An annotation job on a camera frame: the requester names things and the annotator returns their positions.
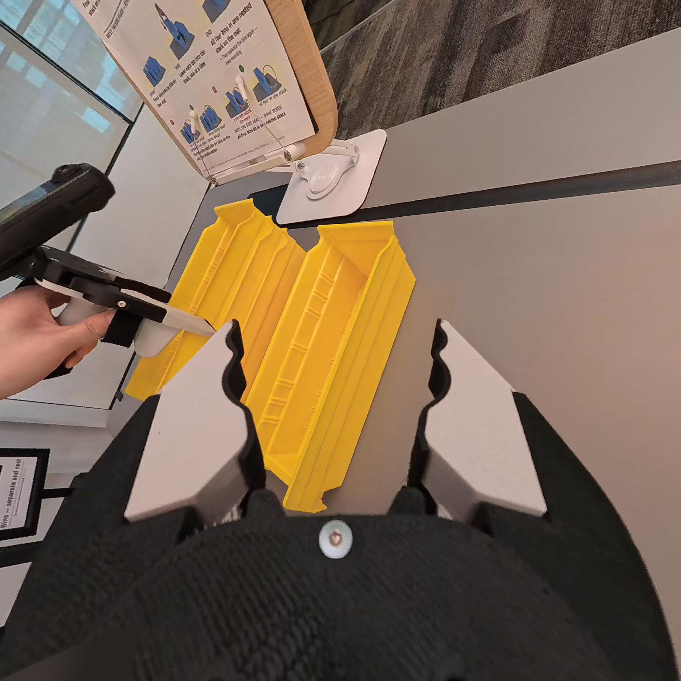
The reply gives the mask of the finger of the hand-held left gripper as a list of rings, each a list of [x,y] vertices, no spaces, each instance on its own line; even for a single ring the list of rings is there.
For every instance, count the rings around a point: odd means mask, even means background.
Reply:
[[[201,336],[212,336],[216,329],[204,318],[177,309],[169,304],[164,305],[164,325],[179,331],[187,331]]]

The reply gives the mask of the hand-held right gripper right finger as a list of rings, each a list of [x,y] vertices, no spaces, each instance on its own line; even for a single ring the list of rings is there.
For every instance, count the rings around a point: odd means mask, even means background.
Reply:
[[[487,503],[543,517],[547,503],[510,384],[446,320],[436,322],[407,484],[435,513],[471,522]]]

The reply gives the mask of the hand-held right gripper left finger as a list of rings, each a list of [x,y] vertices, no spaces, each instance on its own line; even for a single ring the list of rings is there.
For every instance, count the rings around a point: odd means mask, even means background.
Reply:
[[[244,345],[226,323],[162,388],[124,512],[129,522],[181,508],[216,525],[266,487],[251,411],[243,404]]]

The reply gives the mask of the person's left hand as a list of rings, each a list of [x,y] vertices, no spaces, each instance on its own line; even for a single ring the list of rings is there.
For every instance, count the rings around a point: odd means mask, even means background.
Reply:
[[[60,366],[73,368],[105,336],[113,311],[61,326],[52,310],[69,301],[39,285],[1,298],[1,399],[29,389]]]

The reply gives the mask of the black framed sign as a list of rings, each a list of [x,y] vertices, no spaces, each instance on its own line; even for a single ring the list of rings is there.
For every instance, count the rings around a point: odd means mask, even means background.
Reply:
[[[50,449],[1,449],[1,547],[41,540],[50,520],[44,490]]]

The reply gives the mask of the white stand base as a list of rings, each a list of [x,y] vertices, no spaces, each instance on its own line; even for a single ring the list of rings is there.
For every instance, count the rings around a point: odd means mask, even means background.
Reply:
[[[366,199],[387,142],[378,129],[351,140],[333,140],[323,152],[297,160],[279,206],[280,226],[346,217]]]

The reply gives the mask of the instruction sheet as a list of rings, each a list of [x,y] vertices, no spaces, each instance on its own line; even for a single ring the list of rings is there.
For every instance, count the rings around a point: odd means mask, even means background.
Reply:
[[[312,117],[265,1],[74,1],[205,179],[295,161]]]

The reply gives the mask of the wooden clipboard stand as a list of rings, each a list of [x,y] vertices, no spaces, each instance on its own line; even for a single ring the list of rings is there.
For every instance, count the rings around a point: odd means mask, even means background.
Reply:
[[[317,131],[286,146],[277,140],[274,133],[270,133],[275,141],[274,149],[214,175],[210,182],[216,187],[260,172],[296,164],[305,157],[321,153],[330,146],[337,131],[336,97],[302,2],[265,1],[264,4],[281,39]]]

